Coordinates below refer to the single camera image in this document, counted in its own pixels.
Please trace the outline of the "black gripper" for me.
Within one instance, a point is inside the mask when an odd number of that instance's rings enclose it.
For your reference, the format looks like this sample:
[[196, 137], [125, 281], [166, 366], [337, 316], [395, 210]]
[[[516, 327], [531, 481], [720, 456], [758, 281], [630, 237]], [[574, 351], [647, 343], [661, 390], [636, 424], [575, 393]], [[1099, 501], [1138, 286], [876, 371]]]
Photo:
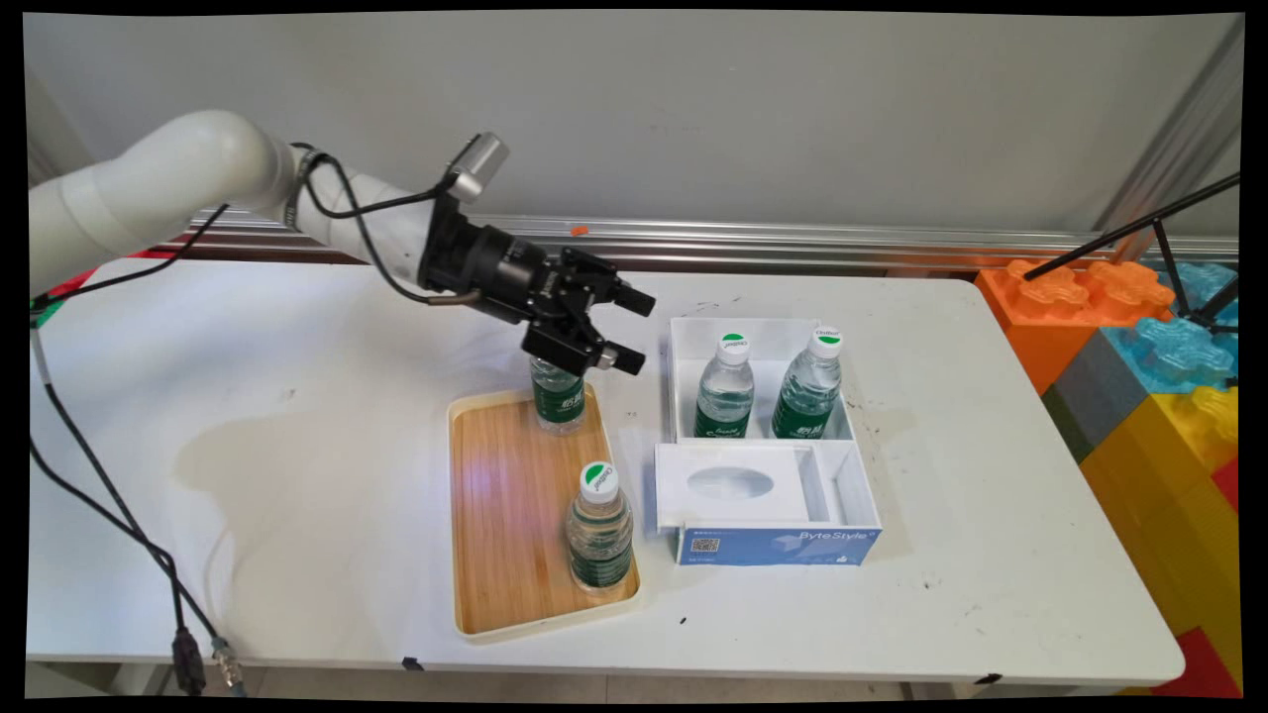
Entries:
[[[453, 197], [432, 203], [432, 217], [418, 261], [415, 284], [430, 292], [467, 296], [463, 304], [508, 324], [531, 321], [521, 349], [571, 376], [591, 369], [624, 370], [638, 376], [645, 364], [640, 351], [607, 343], [590, 324], [588, 308], [614, 303], [649, 317], [656, 298], [624, 280], [614, 265], [574, 247], [558, 255], [538, 244], [516, 239], [493, 226], [476, 226], [462, 214]], [[560, 296], [576, 296], [583, 306], [572, 313]]]

